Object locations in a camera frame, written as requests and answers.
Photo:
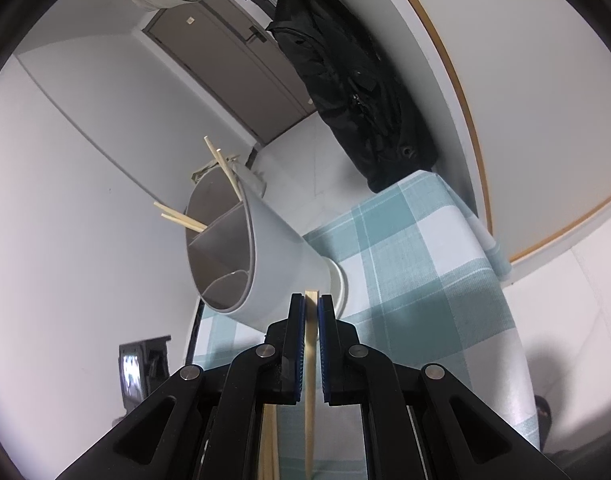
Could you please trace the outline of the wooden chopstick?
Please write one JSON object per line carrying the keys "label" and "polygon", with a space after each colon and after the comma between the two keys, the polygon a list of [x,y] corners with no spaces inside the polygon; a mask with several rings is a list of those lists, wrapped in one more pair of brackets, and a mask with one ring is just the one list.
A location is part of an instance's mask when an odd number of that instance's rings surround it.
{"label": "wooden chopstick", "polygon": [[232,168],[230,168],[230,166],[228,165],[227,159],[219,148],[215,151],[215,158],[217,159],[217,162],[220,165],[220,168],[222,168],[230,185],[232,185],[232,189],[234,190],[238,200],[243,200],[242,193],[234,171],[232,171]]}
{"label": "wooden chopstick", "polygon": [[206,146],[209,148],[210,153],[216,160],[217,165],[220,166],[220,169],[222,169],[222,171],[224,172],[225,177],[227,178],[230,186],[232,187],[232,190],[235,192],[238,200],[242,200],[242,193],[240,191],[239,184],[236,180],[234,171],[230,169],[226,158],[224,157],[220,149],[214,146],[209,136],[204,136],[203,140],[204,142],[206,142]]}
{"label": "wooden chopstick", "polygon": [[202,233],[206,227],[205,226],[199,226],[198,223],[191,223],[188,221],[185,221],[181,218],[176,218],[173,216],[170,216],[169,214],[161,214],[161,217],[165,220],[174,222],[176,224],[178,224],[179,226],[183,226],[183,228],[187,229],[187,230],[191,230],[192,232],[196,232],[196,233]]}
{"label": "wooden chopstick", "polygon": [[314,434],[316,406],[316,338],[317,338],[317,305],[319,292],[305,292],[305,333],[304,333],[304,436],[305,436],[305,478],[313,477]]}
{"label": "wooden chopstick", "polygon": [[161,214],[169,214],[170,216],[176,217],[176,218],[181,218],[185,221],[191,222],[191,223],[198,223],[199,226],[205,226],[206,229],[208,229],[208,226],[198,220],[194,220],[193,218],[190,218],[187,216],[187,214],[182,214],[179,211],[176,211],[175,209],[172,209],[168,206],[164,206],[163,204],[160,204],[158,202],[154,202],[153,206],[155,206],[156,208],[158,208],[161,211]]}

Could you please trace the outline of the wooden chopsticks on cloth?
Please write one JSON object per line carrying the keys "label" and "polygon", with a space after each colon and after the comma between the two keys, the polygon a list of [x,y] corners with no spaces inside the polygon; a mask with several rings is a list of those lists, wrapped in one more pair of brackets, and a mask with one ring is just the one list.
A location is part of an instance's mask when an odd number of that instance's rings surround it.
{"label": "wooden chopsticks on cloth", "polygon": [[277,406],[265,404],[261,427],[258,480],[279,480]]}

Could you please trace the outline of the teal plaid tablecloth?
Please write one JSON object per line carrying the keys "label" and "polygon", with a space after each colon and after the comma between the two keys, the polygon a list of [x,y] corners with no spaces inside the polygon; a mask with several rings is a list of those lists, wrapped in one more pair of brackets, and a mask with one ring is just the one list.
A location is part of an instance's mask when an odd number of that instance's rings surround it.
{"label": "teal plaid tablecloth", "polygon": [[[395,364],[445,367],[540,451],[528,364],[501,289],[511,270],[479,219],[432,172],[418,171],[301,235],[338,263],[348,284],[337,320]],[[218,314],[204,315],[191,346],[194,362],[227,365],[262,344],[264,332]],[[301,398],[278,408],[280,476],[306,479],[304,358]],[[319,318],[316,338],[315,479],[371,479],[361,409],[324,400]]]}

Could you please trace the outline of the white utensil holder cup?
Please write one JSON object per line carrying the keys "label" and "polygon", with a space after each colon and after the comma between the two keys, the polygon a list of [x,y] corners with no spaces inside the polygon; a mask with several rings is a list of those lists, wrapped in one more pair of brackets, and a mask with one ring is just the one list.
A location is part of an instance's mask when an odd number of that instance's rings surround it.
{"label": "white utensil holder cup", "polygon": [[236,193],[224,171],[208,170],[194,186],[188,217],[206,225],[186,232],[188,262],[200,299],[234,321],[264,332],[287,318],[291,296],[317,290],[345,310],[345,274],[319,255],[251,186]]}

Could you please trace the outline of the white sack with cloth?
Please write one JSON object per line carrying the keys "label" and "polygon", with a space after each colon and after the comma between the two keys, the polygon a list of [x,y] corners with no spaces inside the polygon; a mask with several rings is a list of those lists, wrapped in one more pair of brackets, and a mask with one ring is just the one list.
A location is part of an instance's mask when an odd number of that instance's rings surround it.
{"label": "white sack with cloth", "polygon": [[[265,191],[266,191],[266,183],[257,174],[255,174],[251,169],[249,169],[245,164],[242,164],[239,161],[238,155],[228,156],[227,162],[228,162],[230,169],[234,171],[234,174],[240,180],[243,180],[244,183],[249,185],[250,188],[252,188],[252,190],[256,194],[258,194],[258,196],[260,197],[264,196]],[[204,165],[203,167],[199,168],[198,170],[194,171],[191,174],[191,177],[190,177],[191,182],[194,184],[197,184],[199,180],[205,174],[207,174],[210,170],[212,170],[213,168],[216,168],[217,166],[218,166],[217,161],[215,159],[211,160],[211,162],[208,162],[206,165]]]}

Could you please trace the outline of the grey brown door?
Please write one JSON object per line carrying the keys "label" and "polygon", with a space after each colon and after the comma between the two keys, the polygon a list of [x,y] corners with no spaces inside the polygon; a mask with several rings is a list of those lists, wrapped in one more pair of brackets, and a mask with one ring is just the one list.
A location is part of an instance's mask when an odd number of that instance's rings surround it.
{"label": "grey brown door", "polygon": [[235,1],[161,10],[145,33],[263,145],[315,112],[274,38]]}

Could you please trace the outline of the black hanging backpack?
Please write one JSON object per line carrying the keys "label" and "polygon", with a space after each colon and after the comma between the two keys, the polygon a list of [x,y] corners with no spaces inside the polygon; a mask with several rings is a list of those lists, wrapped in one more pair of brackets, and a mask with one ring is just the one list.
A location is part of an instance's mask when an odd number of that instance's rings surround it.
{"label": "black hanging backpack", "polygon": [[435,166],[438,151],[423,115],[340,0],[278,0],[268,30],[371,192]]}

